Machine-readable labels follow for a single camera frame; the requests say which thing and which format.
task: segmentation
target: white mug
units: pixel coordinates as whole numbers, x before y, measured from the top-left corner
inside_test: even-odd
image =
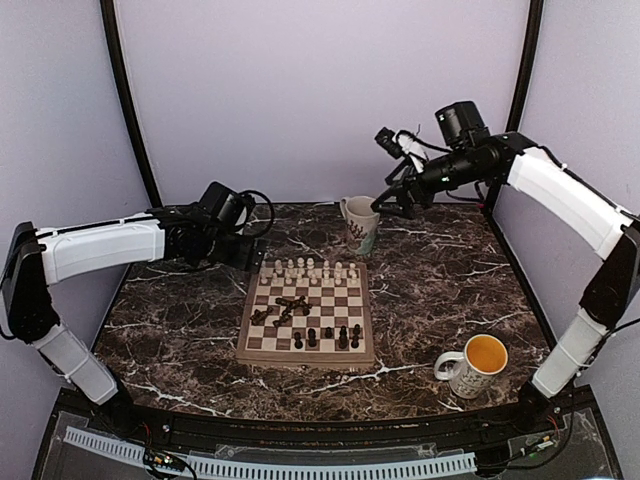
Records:
[[[375,198],[344,197],[340,211],[347,221],[347,246],[356,255],[368,255],[376,239],[380,214],[371,209]]]
[[[472,399],[486,390],[504,368],[509,355],[507,348],[496,337],[476,335],[469,339],[464,352],[446,352],[438,357],[433,367],[438,380],[449,382],[453,393]],[[440,370],[445,362],[456,362],[453,369]]]

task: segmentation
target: marble surface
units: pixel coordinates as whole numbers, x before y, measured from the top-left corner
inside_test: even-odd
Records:
[[[271,258],[353,260],[336,205],[278,205]],[[264,225],[264,211],[252,228]],[[548,354],[524,294],[482,215],[437,205],[407,221],[383,219],[369,271],[374,367],[364,370],[241,365],[235,348],[250,276],[216,265],[186,273],[179,261],[138,264],[95,351],[136,403],[260,420],[408,418],[515,402]],[[444,351],[478,333],[502,339],[509,364],[475,400],[435,379]]]

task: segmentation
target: wall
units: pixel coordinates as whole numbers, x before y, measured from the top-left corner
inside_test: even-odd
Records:
[[[522,132],[616,202],[640,211],[640,4],[547,2]],[[559,336],[600,262],[567,226],[504,191],[497,218]],[[633,303],[627,320],[638,317]],[[612,339],[585,375],[625,478],[640,471],[640,329]]]
[[[118,1],[163,200],[212,179],[276,201],[377,195],[395,166],[378,130],[421,124],[442,145],[433,114],[458,100],[502,131],[528,3]]]
[[[101,22],[94,0],[0,2],[3,260],[21,221],[66,226],[147,207]],[[102,271],[52,289],[55,307],[85,342],[122,274]],[[1,476],[22,480],[31,476],[62,382],[32,347],[0,343]]]

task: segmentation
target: vent grille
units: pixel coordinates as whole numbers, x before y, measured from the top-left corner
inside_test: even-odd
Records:
[[[139,445],[103,437],[74,427],[67,427],[64,441],[118,462],[143,467],[144,448]],[[473,453],[408,462],[344,466],[243,463],[198,455],[182,457],[196,471],[198,478],[203,480],[422,480],[476,471]]]

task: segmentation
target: chessboard border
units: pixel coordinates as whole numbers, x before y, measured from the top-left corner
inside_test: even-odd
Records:
[[[255,365],[259,367],[300,367],[309,368],[367,368],[374,364],[375,353],[373,351],[373,327],[371,323],[371,304],[369,302],[369,276],[367,274],[367,265],[361,262],[355,263],[360,270],[360,285],[362,294],[362,317],[364,330],[364,353],[350,352],[293,352],[295,359],[292,358],[292,351],[286,352],[265,352],[264,350],[249,350],[246,348],[247,337],[249,335],[249,326],[251,321],[249,317],[253,313],[253,301],[256,290],[260,284],[260,274],[256,273],[251,276],[249,292],[247,294],[242,318],[240,319],[240,334],[238,335],[238,345],[236,347],[236,360],[238,363]],[[274,267],[275,262],[267,262],[267,267]]]

